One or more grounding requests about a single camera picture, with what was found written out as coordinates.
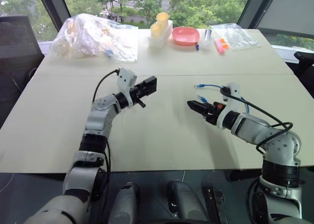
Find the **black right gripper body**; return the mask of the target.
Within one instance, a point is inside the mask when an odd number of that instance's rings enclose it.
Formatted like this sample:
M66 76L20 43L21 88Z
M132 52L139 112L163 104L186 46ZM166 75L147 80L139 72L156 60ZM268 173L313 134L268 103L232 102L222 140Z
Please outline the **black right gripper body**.
M206 122L217 125L217 120L220 113L224 109L224 104L220 102L214 102L213 104L206 103L207 106L207 115L205 116Z

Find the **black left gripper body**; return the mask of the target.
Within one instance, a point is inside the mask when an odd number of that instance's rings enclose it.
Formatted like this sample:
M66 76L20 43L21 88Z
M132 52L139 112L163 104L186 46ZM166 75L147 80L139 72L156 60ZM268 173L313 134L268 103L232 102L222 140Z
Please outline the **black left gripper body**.
M140 88L138 86L134 86L130 89L130 97L133 105L140 104Z

